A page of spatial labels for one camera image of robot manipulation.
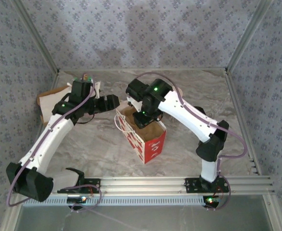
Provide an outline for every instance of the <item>patterned wallpaper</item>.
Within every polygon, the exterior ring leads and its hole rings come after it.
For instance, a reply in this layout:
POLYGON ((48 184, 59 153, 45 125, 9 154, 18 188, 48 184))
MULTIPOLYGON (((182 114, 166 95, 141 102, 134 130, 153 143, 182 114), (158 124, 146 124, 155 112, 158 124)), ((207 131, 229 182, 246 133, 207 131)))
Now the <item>patterned wallpaper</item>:
POLYGON ((266 13, 232 73, 263 173, 282 205, 282 0, 266 13))
POLYGON ((33 144, 39 125, 36 95, 54 75, 8 0, 0 0, 0 223, 9 183, 5 169, 33 144))
POLYGON ((225 67, 259 0, 23 0, 58 68, 225 67))

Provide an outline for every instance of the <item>white string handle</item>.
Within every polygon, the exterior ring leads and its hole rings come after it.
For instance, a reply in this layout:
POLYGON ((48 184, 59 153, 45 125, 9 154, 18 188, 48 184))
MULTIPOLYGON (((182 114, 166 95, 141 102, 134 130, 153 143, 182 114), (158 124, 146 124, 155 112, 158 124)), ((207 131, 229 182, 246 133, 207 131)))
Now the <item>white string handle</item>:
POLYGON ((125 130, 123 130, 123 129, 121 129, 118 125, 117 125, 117 123, 116 123, 116 117, 118 116, 118 114, 116 114, 115 116, 114 116, 114 123, 115 123, 115 126, 117 127, 117 129, 119 129, 120 131, 122 131, 122 132, 134 132, 134 130, 132 130, 132 131, 125 131, 125 130))

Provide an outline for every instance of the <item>wall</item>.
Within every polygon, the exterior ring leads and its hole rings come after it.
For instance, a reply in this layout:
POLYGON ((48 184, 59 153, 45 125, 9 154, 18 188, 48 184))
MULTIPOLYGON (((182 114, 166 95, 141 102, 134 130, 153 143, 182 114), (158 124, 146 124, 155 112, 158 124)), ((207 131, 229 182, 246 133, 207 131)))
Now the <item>wall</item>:
POLYGON ((0 0, 0 222, 9 183, 5 169, 33 144, 39 125, 36 95, 54 74, 8 0, 0 0))
POLYGON ((232 73, 264 174, 282 206, 282 0, 266 13, 232 73))
POLYGON ((57 67, 225 67, 258 0, 23 0, 57 67))

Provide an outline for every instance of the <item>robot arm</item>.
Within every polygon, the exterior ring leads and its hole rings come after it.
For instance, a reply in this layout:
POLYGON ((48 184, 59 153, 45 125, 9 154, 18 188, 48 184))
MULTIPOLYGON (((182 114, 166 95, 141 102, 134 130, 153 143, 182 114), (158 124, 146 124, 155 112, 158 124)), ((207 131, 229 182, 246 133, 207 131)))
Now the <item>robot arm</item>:
POLYGON ((209 126, 218 124, 226 129, 229 124, 225 121, 218 123, 207 117, 204 111, 198 110, 184 101, 194 113, 208 121, 200 121, 190 114, 178 100, 178 95, 172 87, 161 79, 156 79, 151 85, 146 85, 139 80, 133 80, 126 90, 128 101, 136 108, 133 114, 134 121, 139 128, 147 126, 157 120, 163 112, 176 118, 189 128, 200 140, 196 153, 202 159, 201 179, 206 183, 213 183, 217 178, 217 155, 223 149, 227 133, 209 126))
POLYGON ((41 202, 47 199, 51 192, 75 186, 80 180, 80 171, 76 169, 67 168, 52 178, 46 177, 45 173, 56 149, 79 118, 85 113, 93 115, 119 106, 118 97, 115 95, 102 96, 98 99, 95 96, 90 97, 92 85, 90 80, 75 80, 68 101, 62 99, 55 105, 48 125, 31 150, 18 164, 10 163, 7 166, 6 173, 11 184, 19 171, 24 168, 14 185, 15 192, 41 202), (82 106, 70 113, 87 98, 88 100, 82 106))

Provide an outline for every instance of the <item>gray marble surface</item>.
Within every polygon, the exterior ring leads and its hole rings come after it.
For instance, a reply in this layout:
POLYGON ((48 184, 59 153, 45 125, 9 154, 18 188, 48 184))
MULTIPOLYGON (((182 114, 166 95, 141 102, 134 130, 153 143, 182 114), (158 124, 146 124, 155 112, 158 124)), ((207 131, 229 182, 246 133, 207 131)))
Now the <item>gray marble surface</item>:
MULTIPOLYGON (((115 94, 126 99, 125 89, 135 74, 143 71, 88 71, 101 81, 102 95, 115 94)), ((222 73, 208 71, 162 71, 173 78, 183 90, 183 98, 194 106, 204 108, 206 114, 217 121, 226 120, 230 129, 240 133, 240 127, 231 97, 222 73)), ((68 72, 80 77, 83 72, 68 72)), ((156 76, 142 80, 151 82, 156 76)), ((58 87, 72 83, 70 76, 60 76, 58 87)), ((97 114, 86 125, 77 124, 64 138, 54 154, 48 173, 74 167, 88 177, 102 176, 199 176, 201 159, 195 154, 197 137, 180 122, 165 115, 163 122, 167 136, 163 152, 154 160, 143 164, 121 131, 114 125, 115 110, 97 114)), ((228 136, 223 153, 239 155, 242 145, 228 136)), ((248 175, 251 168, 249 157, 222 161, 222 174, 248 175)))

